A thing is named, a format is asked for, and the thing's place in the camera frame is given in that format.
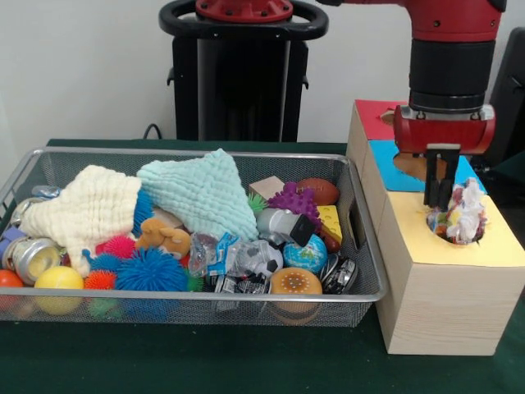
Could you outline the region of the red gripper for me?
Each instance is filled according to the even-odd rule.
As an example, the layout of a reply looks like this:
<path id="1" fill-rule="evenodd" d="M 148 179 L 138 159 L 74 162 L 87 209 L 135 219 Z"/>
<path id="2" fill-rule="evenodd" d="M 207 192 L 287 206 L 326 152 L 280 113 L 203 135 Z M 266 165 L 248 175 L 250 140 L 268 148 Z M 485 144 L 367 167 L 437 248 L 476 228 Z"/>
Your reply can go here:
<path id="1" fill-rule="evenodd" d="M 485 153 L 495 134 L 495 110 L 485 104 L 468 113 L 434 113 L 416 111 L 399 105 L 394 113 L 395 143 L 402 153 L 426 152 L 424 204 L 447 209 L 453 192 L 459 153 Z M 445 175 L 437 178 L 437 160 L 445 161 Z"/>

